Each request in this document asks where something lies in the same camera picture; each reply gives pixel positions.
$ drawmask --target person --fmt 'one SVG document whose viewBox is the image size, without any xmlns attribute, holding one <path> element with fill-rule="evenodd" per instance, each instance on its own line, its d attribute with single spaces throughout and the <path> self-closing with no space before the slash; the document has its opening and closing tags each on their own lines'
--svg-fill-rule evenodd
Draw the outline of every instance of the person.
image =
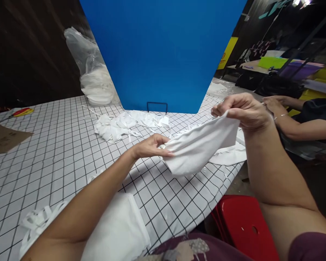
<svg viewBox="0 0 326 261">
<path fill-rule="evenodd" d="M 252 190 L 280 259 L 326 260 L 326 219 L 319 212 L 301 173 L 285 153 L 268 112 L 247 93 L 226 97 L 212 108 L 212 115 L 220 116 L 226 110 L 229 110 L 227 117 L 239 119 L 244 130 Z M 71 200 L 22 261 L 80 260 L 88 238 L 136 160 L 157 155 L 174 156 L 157 148 L 168 140 L 154 134 L 124 152 Z M 205 253 L 198 257 L 185 243 L 194 239 L 207 245 Z M 225 242 L 200 233 L 169 239 L 156 248 L 153 255 L 138 260 L 250 260 Z"/>
<path fill-rule="evenodd" d="M 326 159 L 326 99 L 305 101 L 269 96 L 263 102 L 273 113 L 282 142 L 294 162 Z M 290 117 L 286 106 L 301 113 Z"/>
</svg>

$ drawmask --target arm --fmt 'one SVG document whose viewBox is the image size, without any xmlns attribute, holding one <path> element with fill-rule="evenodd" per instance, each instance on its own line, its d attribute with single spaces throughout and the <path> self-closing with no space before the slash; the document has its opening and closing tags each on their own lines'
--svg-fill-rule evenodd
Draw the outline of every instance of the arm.
<svg viewBox="0 0 326 261">
<path fill-rule="evenodd" d="M 213 115 L 241 121 L 251 188 L 273 236 L 279 257 L 287 260 L 292 241 L 304 232 L 326 234 L 326 219 L 297 167 L 285 153 L 264 107 L 249 94 L 231 95 Z"/>
<path fill-rule="evenodd" d="M 276 125 L 289 139 L 294 141 L 313 141 L 326 139 L 326 120 L 312 120 L 305 123 L 299 123 L 287 114 L 286 109 L 276 100 L 267 99 L 265 101 L 267 108 L 273 113 Z"/>
<path fill-rule="evenodd" d="M 80 260 L 88 238 L 134 163 L 143 157 L 173 156 L 171 152 L 157 148 L 168 140 L 155 134 L 122 154 L 71 200 L 22 261 Z"/>
<path fill-rule="evenodd" d="M 283 106 L 291 107 L 292 109 L 295 109 L 297 111 L 302 111 L 303 104 L 306 102 L 305 100 L 299 100 L 299 99 L 295 99 L 295 98 L 292 98 L 289 96 L 280 96 L 280 95 L 264 97 L 263 101 L 265 102 L 268 99 L 276 99 Z"/>
</svg>

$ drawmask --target hand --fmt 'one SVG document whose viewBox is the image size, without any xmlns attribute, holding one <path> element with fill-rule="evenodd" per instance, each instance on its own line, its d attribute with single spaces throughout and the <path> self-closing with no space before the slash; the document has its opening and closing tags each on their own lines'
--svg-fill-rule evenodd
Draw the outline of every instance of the hand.
<svg viewBox="0 0 326 261">
<path fill-rule="evenodd" d="M 282 104 L 276 98 L 267 97 L 267 99 L 264 100 L 263 102 L 267 106 L 267 109 L 273 113 L 278 112 L 278 111 L 282 111 L 282 113 L 287 113 L 286 109 L 282 106 Z"/>
<path fill-rule="evenodd" d="M 174 157 L 174 154 L 165 149 L 158 147 L 167 143 L 170 139 L 160 134 L 153 134 L 147 139 L 135 144 L 130 150 L 133 152 L 135 159 L 148 158 L 153 156 Z"/>
<path fill-rule="evenodd" d="M 221 116 L 226 110 L 229 110 L 227 117 L 240 120 L 240 127 L 245 130 L 263 129 L 272 122 L 265 107 L 249 93 L 227 96 L 211 109 L 211 114 Z"/>
<path fill-rule="evenodd" d="M 287 96 L 283 95 L 273 95 L 273 96 L 268 96 L 268 97 L 263 97 L 263 101 L 265 102 L 266 100 L 269 99 L 276 99 L 282 106 L 288 106 L 287 105 Z"/>
</svg>

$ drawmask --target bracelet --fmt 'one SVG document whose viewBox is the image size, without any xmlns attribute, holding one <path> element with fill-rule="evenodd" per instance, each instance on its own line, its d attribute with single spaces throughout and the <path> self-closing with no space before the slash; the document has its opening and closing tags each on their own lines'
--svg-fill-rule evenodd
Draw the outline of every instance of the bracelet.
<svg viewBox="0 0 326 261">
<path fill-rule="evenodd" d="M 276 120 L 276 118 L 278 118 L 278 117 L 280 117 L 280 116 L 289 116 L 289 115 L 288 115 L 288 114 L 281 114 L 281 115 L 275 117 L 275 118 L 274 118 L 274 121 Z"/>
</svg>

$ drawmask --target scissors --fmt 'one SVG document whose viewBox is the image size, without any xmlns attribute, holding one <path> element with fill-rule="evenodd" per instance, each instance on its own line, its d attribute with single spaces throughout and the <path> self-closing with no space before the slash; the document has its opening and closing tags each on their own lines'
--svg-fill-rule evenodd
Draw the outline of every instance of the scissors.
<svg viewBox="0 0 326 261">
<path fill-rule="evenodd" d="M 24 115 L 27 115 L 27 114 L 31 114 L 33 111 L 34 111 L 34 109 L 31 109 L 31 108 L 20 109 L 19 111 L 16 111 L 14 114 L 9 116 L 8 118 L 5 118 L 5 119 L 1 120 L 0 122 L 3 122 L 5 120 L 8 120 L 8 119 L 13 118 L 13 117 L 20 117 L 20 116 L 24 116 Z"/>
</svg>

